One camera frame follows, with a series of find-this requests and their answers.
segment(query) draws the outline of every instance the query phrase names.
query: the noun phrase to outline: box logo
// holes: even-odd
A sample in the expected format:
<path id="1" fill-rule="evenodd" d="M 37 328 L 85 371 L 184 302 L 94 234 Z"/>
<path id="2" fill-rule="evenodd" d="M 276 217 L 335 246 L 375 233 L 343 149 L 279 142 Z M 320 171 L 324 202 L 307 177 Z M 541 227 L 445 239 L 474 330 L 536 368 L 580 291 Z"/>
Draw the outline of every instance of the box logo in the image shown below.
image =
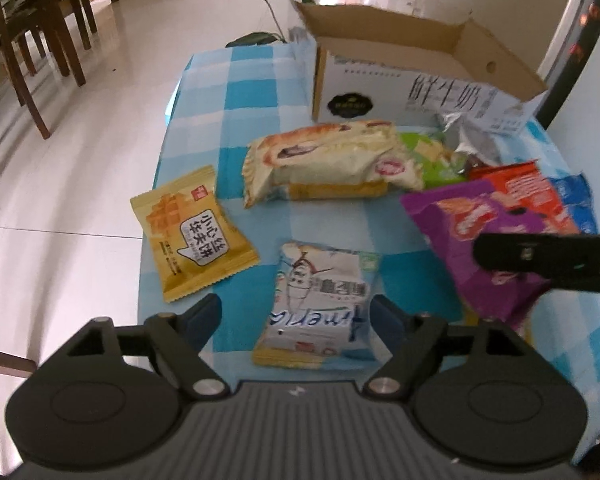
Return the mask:
<path id="1" fill-rule="evenodd" d="M 355 92 L 336 95 L 327 105 L 333 115 L 344 119 L 353 119 L 368 114 L 373 107 L 371 99 Z"/>

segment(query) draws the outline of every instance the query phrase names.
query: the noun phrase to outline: cardboard box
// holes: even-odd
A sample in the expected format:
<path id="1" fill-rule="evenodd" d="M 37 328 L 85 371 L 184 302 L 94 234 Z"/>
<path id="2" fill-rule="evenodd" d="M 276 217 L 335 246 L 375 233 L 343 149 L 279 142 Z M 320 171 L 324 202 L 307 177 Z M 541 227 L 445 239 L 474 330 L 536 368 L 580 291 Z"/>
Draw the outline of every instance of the cardboard box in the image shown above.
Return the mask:
<path id="1" fill-rule="evenodd" d="M 520 131 L 547 90 L 488 30 L 368 6 L 291 0 L 289 37 L 315 121 L 410 124 L 414 111 L 464 112 L 480 128 Z"/>

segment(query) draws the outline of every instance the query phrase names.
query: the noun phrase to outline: blue snack package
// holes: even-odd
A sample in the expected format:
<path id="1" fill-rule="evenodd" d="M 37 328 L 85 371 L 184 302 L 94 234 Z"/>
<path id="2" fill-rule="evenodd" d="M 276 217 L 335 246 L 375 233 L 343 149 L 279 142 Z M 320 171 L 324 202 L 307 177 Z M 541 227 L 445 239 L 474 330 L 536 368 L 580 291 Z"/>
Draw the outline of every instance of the blue snack package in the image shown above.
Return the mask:
<path id="1" fill-rule="evenodd" d="M 550 178 L 551 184 L 560 195 L 569 215 L 581 232 L 594 235 L 598 233 L 598 224 L 593 214 L 591 189 L 583 174 L 568 175 L 563 178 Z"/>

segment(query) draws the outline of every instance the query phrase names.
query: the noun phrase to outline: tiled floor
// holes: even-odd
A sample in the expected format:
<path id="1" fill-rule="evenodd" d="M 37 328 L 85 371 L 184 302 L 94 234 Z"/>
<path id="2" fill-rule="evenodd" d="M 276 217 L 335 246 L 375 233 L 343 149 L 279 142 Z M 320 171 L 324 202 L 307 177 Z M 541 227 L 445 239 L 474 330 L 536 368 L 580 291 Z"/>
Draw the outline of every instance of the tiled floor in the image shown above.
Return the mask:
<path id="1" fill-rule="evenodd" d="M 283 22 L 286 0 L 271 0 Z M 324 0 L 382 6 L 391 0 Z M 191 54 L 273 30 L 260 0 L 94 3 L 98 34 L 78 88 L 52 63 L 27 82 L 44 141 L 0 89 L 0 351 L 44 360 L 94 316 L 136 322 L 141 229 L 129 198 L 151 188 L 164 108 Z M 4 427 L 21 380 L 0 376 L 0 472 L 20 459 Z"/>

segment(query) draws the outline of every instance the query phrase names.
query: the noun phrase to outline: dining table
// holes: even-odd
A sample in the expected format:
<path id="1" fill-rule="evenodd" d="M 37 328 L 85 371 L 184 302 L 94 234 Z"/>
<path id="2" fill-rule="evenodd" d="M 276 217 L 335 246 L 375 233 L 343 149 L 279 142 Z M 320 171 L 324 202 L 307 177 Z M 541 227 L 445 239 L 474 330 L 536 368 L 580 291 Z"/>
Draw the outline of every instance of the dining table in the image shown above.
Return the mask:
<path id="1" fill-rule="evenodd" d="M 159 312 L 183 313 L 206 294 L 222 301 L 222 321 L 201 356 L 236 388 L 242 380 L 333 381 L 362 384 L 388 359 L 372 338 L 376 361 L 327 360 L 317 370 L 256 366 L 251 350 L 274 301 L 280 247 L 289 240 L 379 253 L 373 294 L 406 312 L 467 322 L 442 262 L 400 206 L 399 193 L 368 200 L 276 200 L 244 208 L 242 164 L 251 141 L 313 124 L 306 71 L 289 44 L 241 46 L 194 54 L 166 111 L 168 126 L 154 188 L 207 164 L 216 168 L 216 197 L 251 241 L 260 263 L 203 290 L 166 303 L 152 250 L 142 242 L 138 322 Z M 416 119 L 398 129 L 429 127 Z M 544 176 L 571 170 L 542 126 L 530 120 L 519 134 L 494 135 L 503 164 L 534 160 Z M 536 350 L 586 400 L 589 421 L 577 461 L 600 434 L 600 294 L 552 290 L 528 320 Z"/>

